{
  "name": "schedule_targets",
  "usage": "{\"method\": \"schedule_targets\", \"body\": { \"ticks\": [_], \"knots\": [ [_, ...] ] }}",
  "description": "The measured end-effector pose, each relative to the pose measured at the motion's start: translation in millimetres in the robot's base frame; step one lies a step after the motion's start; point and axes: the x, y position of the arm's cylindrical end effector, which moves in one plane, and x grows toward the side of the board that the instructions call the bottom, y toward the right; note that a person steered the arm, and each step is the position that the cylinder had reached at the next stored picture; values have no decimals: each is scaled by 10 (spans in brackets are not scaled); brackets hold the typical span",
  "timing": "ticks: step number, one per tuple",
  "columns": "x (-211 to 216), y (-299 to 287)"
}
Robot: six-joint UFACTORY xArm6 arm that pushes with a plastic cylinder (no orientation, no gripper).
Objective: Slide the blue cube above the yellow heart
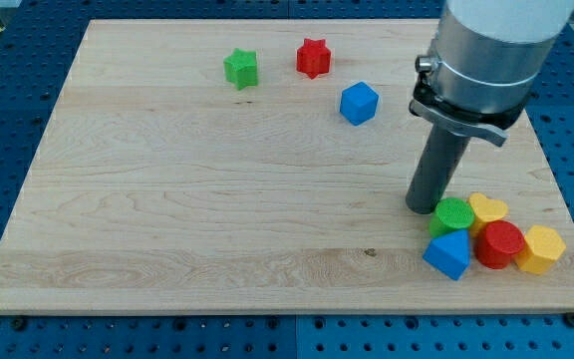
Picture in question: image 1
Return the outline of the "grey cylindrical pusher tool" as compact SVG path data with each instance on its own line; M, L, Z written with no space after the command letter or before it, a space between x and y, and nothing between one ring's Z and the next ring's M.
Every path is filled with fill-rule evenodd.
M434 125L406 194L407 207L419 214L434 211L470 141Z

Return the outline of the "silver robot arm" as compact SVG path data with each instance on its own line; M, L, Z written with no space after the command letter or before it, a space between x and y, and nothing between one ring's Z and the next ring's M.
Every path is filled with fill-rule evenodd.
M472 138L508 138L574 0L446 0L418 74L409 111L431 123L406 195L433 212Z

